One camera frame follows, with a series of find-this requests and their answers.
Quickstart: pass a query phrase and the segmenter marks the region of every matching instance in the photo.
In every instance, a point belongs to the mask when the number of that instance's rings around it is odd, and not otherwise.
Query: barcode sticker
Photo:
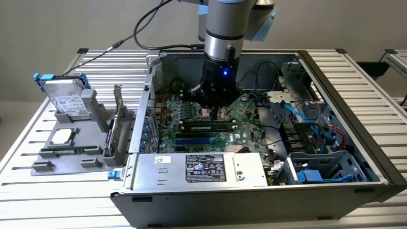
[[[88,110],[83,104],[81,98],[77,95],[59,96],[55,99],[67,115],[88,115]]]

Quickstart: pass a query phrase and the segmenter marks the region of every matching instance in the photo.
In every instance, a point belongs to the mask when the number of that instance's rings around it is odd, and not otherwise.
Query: power supply label
[[[223,154],[186,155],[188,183],[227,181]]]
[[[59,96],[55,99],[67,115],[88,115],[88,110],[80,96]]]

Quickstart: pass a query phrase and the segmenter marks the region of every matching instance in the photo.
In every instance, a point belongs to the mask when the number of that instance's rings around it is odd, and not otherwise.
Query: white wall
[[[109,47],[132,33],[138,19],[158,2],[0,0],[0,100],[41,100],[32,74],[63,72],[81,47]],[[372,61],[386,48],[407,49],[407,0],[276,0],[276,7],[267,40],[246,43],[246,48],[344,48],[356,60]],[[196,11],[188,3],[170,3],[140,35],[142,42],[196,43]],[[123,49],[138,49],[134,41]],[[382,81],[404,93],[400,77]]]

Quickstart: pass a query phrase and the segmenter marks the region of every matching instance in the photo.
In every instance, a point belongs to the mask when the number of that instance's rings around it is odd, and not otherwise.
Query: circuit board
[[[206,131],[204,138],[191,139],[190,133],[180,130],[180,121],[188,123],[211,123],[208,113],[198,103],[184,102],[176,95],[163,99],[160,107],[160,149],[159,153],[176,152],[238,152],[239,148],[247,147],[250,152],[259,152],[262,158],[267,155],[266,140],[258,138],[262,127],[248,122],[244,112],[247,110],[248,95],[242,97],[223,110],[219,111],[216,122],[234,123],[234,130],[227,132]]]

